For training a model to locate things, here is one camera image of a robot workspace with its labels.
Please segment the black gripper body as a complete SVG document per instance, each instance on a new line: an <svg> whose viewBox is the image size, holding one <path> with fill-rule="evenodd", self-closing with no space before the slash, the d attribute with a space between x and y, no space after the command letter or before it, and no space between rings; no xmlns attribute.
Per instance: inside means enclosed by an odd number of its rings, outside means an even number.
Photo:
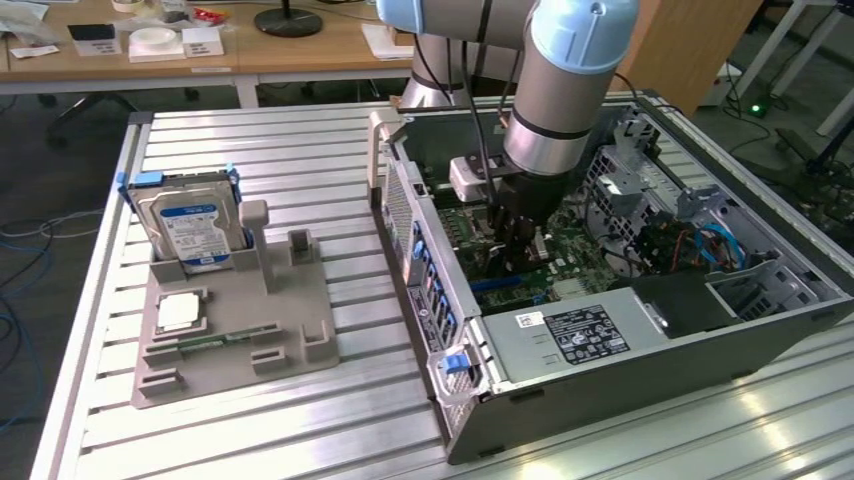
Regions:
<svg viewBox="0 0 854 480"><path fill-rule="evenodd" d="M536 227L543 226L562 204L567 188L567 174L515 173L500 180L498 202L512 212L514 219L530 219Z"/></svg>

